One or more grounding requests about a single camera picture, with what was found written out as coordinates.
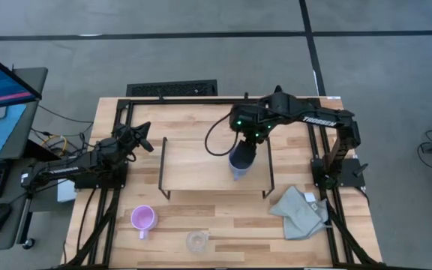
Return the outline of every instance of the clear glass bowl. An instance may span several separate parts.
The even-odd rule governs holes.
[[[203,252],[208,244],[208,235],[204,232],[194,231],[187,234],[186,246],[191,252]]]

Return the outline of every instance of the desk caster wheel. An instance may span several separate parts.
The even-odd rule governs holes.
[[[35,245],[36,240],[33,238],[28,238],[24,244],[22,244],[22,249],[28,250]]]

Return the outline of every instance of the black desk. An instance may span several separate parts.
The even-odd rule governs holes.
[[[44,81],[48,72],[45,67],[23,68],[15,70],[14,72],[37,92],[41,93],[43,91]],[[24,192],[20,184],[21,172],[33,162],[34,159],[21,157],[41,153],[47,155],[47,153],[49,153],[44,148],[39,147],[39,145],[28,139],[37,108],[37,101],[26,104],[25,112],[22,114],[13,132],[0,151],[0,160],[9,160],[10,164],[10,173],[6,186],[4,187],[3,195],[0,198],[0,203],[8,203]],[[21,217],[25,206],[25,200],[26,197],[23,196],[11,204],[13,211],[0,232],[0,250],[11,248],[14,245],[18,228],[23,226]]]
[[[0,198],[0,203],[9,203],[11,200],[24,193],[24,189],[21,188],[20,182],[21,172],[31,162],[32,159],[19,159],[13,162],[6,187],[4,188],[3,196]],[[0,232],[0,250],[11,248],[14,245],[18,228],[20,226],[25,200],[26,197],[23,196],[11,203],[13,211]]]

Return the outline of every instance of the black floor stripe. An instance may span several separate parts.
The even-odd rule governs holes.
[[[314,37],[407,37],[432,35],[432,30],[408,31],[315,31]]]
[[[197,33],[149,33],[149,34],[96,34],[96,35],[36,35],[0,36],[0,41],[100,41],[138,40],[167,38],[287,38],[304,37],[303,31],[240,31],[240,32],[197,32]]]
[[[307,33],[306,35],[307,48],[309,49],[311,65],[313,66],[314,76],[316,77],[316,87],[317,87],[318,95],[326,96],[326,90],[324,88],[324,82],[323,82],[323,75],[321,74],[320,60],[318,59],[316,44],[314,43],[313,31],[311,30],[311,22],[309,20],[309,13],[308,13],[308,7],[306,6],[306,1],[299,0],[299,6],[301,8],[304,30]]]
[[[411,37],[432,36],[432,30],[415,31],[309,31],[307,36],[317,37]],[[111,41],[179,38],[291,38],[305,37],[304,31],[240,31],[196,33],[148,33],[148,34],[46,34],[0,36],[0,41]]]

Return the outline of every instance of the black metal frame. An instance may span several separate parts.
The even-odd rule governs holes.
[[[271,154],[271,141],[269,137],[266,139],[266,142],[268,143],[268,162],[269,162],[269,181],[271,182],[271,189],[268,190],[268,193],[264,190],[262,192],[262,198],[266,199],[271,192],[275,189],[275,175],[273,173],[273,158]]]
[[[135,105],[153,105],[153,104],[237,104],[237,103],[247,103],[248,101],[256,102],[256,98],[248,98],[247,95],[245,95],[244,98],[207,98],[207,97],[201,97],[201,98],[194,98],[194,99],[185,99],[185,98],[171,98],[171,99],[164,99],[164,98],[155,98],[155,99],[145,99],[145,100],[131,100],[131,99],[120,99],[118,100],[118,104],[116,106],[116,114],[115,114],[115,120],[113,126],[116,126],[121,121],[121,115],[124,109],[127,110],[127,115],[125,119],[125,123],[127,125],[131,124],[133,114],[134,114],[134,106]],[[320,104],[319,98],[313,99],[313,102]],[[310,145],[313,153],[313,160],[320,159],[319,153],[318,153],[318,145],[316,141],[316,135],[314,133],[314,126],[312,124],[307,124],[308,127],[308,133],[310,138]],[[328,137],[326,134],[326,130],[324,130],[324,127],[321,129],[321,137],[323,141],[323,148],[325,149],[326,153],[329,153],[329,142]],[[270,141],[268,139],[268,152],[269,152],[269,162],[270,162],[270,173],[271,173],[271,190],[266,193],[265,191],[262,192],[263,198],[266,198],[274,189],[275,189],[275,183],[274,183],[274,177],[273,177],[273,171],[272,171],[272,156],[271,156],[271,146]],[[162,189],[161,183],[162,183],[162,175],[163,175],[163,168],[164,168],[164,149],[166,147],[167,138],[163,138],[163,152],[161,153],[161,165],[160,165],[160,178],[158,183],[158,189],[163,193],[163,195],[169,200],[171,193],[168,191],[168,194],[164,193],[164,190]],[[328,199],[328,194],[326,193],[326,189],[320,185],[319,187],[319,193],[321,200]],[[115,190],[115,193],[113,196],[117,196],[117,200],[119,199],[119,193],[120,190]],[[97,209],[97,218],[96,218],[96,224],[98,223],[98,218],[101,219],[103,212],[104,212],[104,205],[106,203],[106,193],[107,190],[101,190],[101,197]],[[333,189],[333,196],[334,196],[334,204],[337,209],[337,213],[342,219],[342,222],[345,224],[344,220],[344,213],[343,213],[343,206],[341,204],[341,195],[339,194],[339,190],[337,188]],[[109,265],[110,261],[110,254],[111,254],[111,247],[113,244],[113,236],[114,236],[114,227],[116,223],[116,216],[112,218],[112,220],[109,222],[109,227],[106,235],[106,243],[104,247],[104,254],[103,254],[103,264]],[[339,257],[338,257],[338,249],[336,247],[336,240],[335,240],[335,232],[332,228],[332,222],[331,219],[328,219],[326,222],[326,232],[328,236],[328,243],[329,243],[329,249],[331,253],[331,261],[333,266],[336,266],[339,264]],[[346,241],[343,241],[344,245],[344,252],[346,255],[346,261],[348,263],[353,263],[353,254],[346,243]],[[97,242],[94,244],[93,250],[91,250],[91,253],[89,254],[90,260],[88,261],[88,264],[94,264],[95,263],[95,255],[97,250]]]
[[[163,148],[161,149],[161,164],[159,166],[159,182],[157,183],[157,189],[161,191],[161,193],[166,197],[166,199],[171,199],[171,190],[168,190],[168,193],[165,193],[163,190],[163,172],[164,172],[164,155],[166,154],[166,142],[168,139],[166,137],[163,138]]]

